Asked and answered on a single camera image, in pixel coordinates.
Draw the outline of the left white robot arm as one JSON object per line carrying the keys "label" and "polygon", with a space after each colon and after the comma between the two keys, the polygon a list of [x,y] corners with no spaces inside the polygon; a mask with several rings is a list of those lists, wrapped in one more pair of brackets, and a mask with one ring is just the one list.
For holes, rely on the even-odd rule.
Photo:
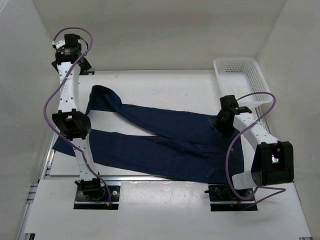
{"label": "left white robot arm", "polygon": [[64,39],[53,43],[56,52],[52,65],[63,86],[59,90],[58,112],[52,114],[52,120],[75,154],[80,177],[78,185],[87,189],[87,194],[93,200],[100,200],[105,194],[105,188],[98,178],[99,171],[90,147],[91,121],[80,110],[79,76],[91,68],[89,62],[81,56],[81,39],[79,35],[69,33],[64,35]]}

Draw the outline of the dark blue denim trousers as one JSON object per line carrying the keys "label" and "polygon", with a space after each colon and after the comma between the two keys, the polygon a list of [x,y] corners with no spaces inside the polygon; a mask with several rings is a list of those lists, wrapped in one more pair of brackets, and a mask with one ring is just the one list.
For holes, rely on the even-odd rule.
{"label": "dark blue denim trousers", "polygon": [[124,104],[110,88],[91,89],[87,112],[115,112],[150,136],[92,130],[93,160],[103,166],[201,183],[226,182],[244,171],[241,140],[212,130],[213,116]]}

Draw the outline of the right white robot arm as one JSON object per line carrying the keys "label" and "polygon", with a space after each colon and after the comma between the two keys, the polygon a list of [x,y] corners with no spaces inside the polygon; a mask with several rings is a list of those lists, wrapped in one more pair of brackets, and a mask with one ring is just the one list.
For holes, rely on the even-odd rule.
{"label": "right white robot arm", "polygon": [[234,175],[227,174],[224,193],[230,200],[238,199],[244,189],[288,184],[294,180],[294,148],[288,141],[272,136],[255,119],[247,106],[240,106],[234,95],[220,98],[221,109],[211,129],[232,138],[230,147],[244,136],[255,150],[251,169]]}

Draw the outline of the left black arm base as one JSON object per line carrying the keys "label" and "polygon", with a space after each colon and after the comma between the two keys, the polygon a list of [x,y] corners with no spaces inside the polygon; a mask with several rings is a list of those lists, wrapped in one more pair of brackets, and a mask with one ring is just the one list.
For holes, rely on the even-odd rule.
{"label": "left black arm base", "polygon": [[76,180],[77,186],[73,208],[75,210],[118,210],[121,186],[106,186],[98,179]]}

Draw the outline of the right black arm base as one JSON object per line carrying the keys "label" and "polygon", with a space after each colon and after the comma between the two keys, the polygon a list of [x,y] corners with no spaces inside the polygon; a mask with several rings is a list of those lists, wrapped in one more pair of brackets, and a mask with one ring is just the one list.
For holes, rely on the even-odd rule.
{"label": "right black arm base", "polygon": [[241,200],[226,184],[209,184],[204,193],[209,196],[211,212],[254,212],[258,210],[254,196],[249,200]]}

